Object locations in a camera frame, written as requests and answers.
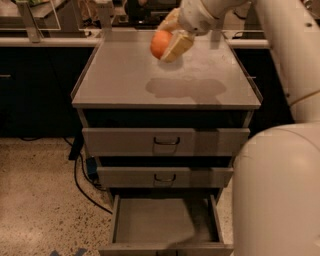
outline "black cabinet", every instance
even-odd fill
[[[93,48],[0,48],[0,136],[74,136],[70,93]]]

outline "closed drawer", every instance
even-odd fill
[[[91,156],[235,156],[249,129],[84,128]]]
[[[104,256],[227,256],[215,198],[115,197]]]
[[[223,188],[232,168],[98,167],[101,185],[109,188]]]

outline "black cable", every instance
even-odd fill
[[[63,138],[63,140],[70,146],[72,147],[72,143],[70,141],[68,141],[66,138]],[[107,190],[103,190],[103,189],[100,189],[96,186],[96,184],[94,184],[86,175],[85,173],[85,170],[84,170],[84,164],[83,164],[83,156],[81,154],[79,154],[80,156],[80,160],[81,160],[81,169],[82,169],[82,173],[83,173],[83,176],[85,177],[85,179],[91,184],[93,185],[97,190],[100,190],[100,191],[107,191]],[[112,211],[108,210],[107,208],[103,207],[102,205],[98,204],[96,201],[94,201],[91,197],[89,197],[83,190],[82,188],[80,187],[79,183],[78,183],[78,180],[77,180],[77,161],[78,161],[78,157],[74,160],[74,181],[76,183],[76,186],[77,188],[80,190],[80,192],[90,201],[92,202],[94,205],[98,206],[100,209],[112,214]]]
[[[112,214],[112,211],[110,211],[109,209],[103,207],[102,205],[98,204],[96,201],[94,201],[91,197],[89,197],[80,187],[78,180],[77,180],[77,161],[78,158],[74,161],[74,181],[76,183],[77,188],[80,190],[80,192],[90,201],[92,202],[95,206],[98,206],[100,209],[102,209],[103,211],[106,211],[110,214]]]
[[[103,191],[103,192],[107,191],[107,190],[105,190],[105,189],[99,188],[99,187],[98,187],[98,186],[99,186],[98,184],[95,184],[92,180],[89,179],[89,177],[87,176],[87,174],[86,174],[86,172],[85,172],[85,170],[84,170],[83,156],[81,155],[81,153],[79,154],[79,156],[80,156],[80,159],[81,159],[82,174],[83,174],[83,176],[85,177],[85,179],[86,179],[92,186],[94,186],[97,190],[100,190],[100,191]]]
[[[72,143],[71,143],[70,141],[68,141],[68,139],[67,139],[66,137],[63,137],[63,140],[64,140],[65,142],[67,142],[67,144],[68,144],[70,147],[73,146]]]

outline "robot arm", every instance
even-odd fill
[[[302,2],[253,1],[297,124],[257,134],[236,157],[235,256],[320,255],[320,29]],[[176,34],[192,39],[214,29],[219,15],[237,3],[243,1],[183,0],[170,27],[176,22],[183,31]],[[172,38],[163,61],[192,46],[182,39]]]
[[[173,62],[193,45],[195,36],[215,29],[219,18],[246,0],[183,0],[160,24],[173,32],[160,59]],[[320,121],[320,29],[301,0],[252,2],[270,45],[288,105],[297,122]]]

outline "speckled floor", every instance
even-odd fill
[[[99,255],[108,243],[110,214],[77,189],[70,146],[63,139],[0,138],[0,255]],[[80,186],[110,209],[103,192],[82,175]],[[218,204],[226,243],[232,243],[231,186]]]

